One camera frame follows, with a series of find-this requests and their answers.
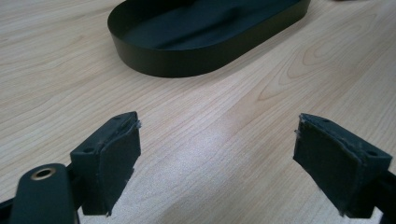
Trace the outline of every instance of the light wood tabletop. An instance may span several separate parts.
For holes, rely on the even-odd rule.
[[[318,115],[396,156],[396,1],[312,0],[232,63],[174,79],[120,60],[106,20],[121,2],[0,2],[0,201],[137,111],[134,175],[111,217],[82,223],[378,223],[339,216],[292,159],[293,131]]]

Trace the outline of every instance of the black container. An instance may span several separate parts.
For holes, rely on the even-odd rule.
[[[155,77],[214,71],[301,19],[310,0],[128,0],[108,17],[121,59]]]

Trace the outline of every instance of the wooden surface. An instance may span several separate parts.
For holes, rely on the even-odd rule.
[[[135,173],[112,217],[83,223],[378,223],[378,211],[339,217],[292,160],[293,131],[300,113],[319,115],[396,156],[396,1],[313,0],[236,61],[179,79],[120,60],[106,27],[120,2],[0,2],[1,201],[24,172],[69,163],[104,122],[135,110]]]

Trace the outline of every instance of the dark object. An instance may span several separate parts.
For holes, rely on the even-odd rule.
[[[85,215],[111,215],[140,156],[140,121],[118,115],[70,155],[72,163],[47,164],[27,172],[16,197],[0,204],[0,223],[79,223]]]
[[[155,77],[230,63],[301,19],[310,0],[128,0],[107,25],[121,59]]]
[[[376,206],[384,213],[383,223],[396,223],[396,177],[388,171],[388,153],[312,115],[300,116],[296,132],[294,159],[341,215],[368,218]]]

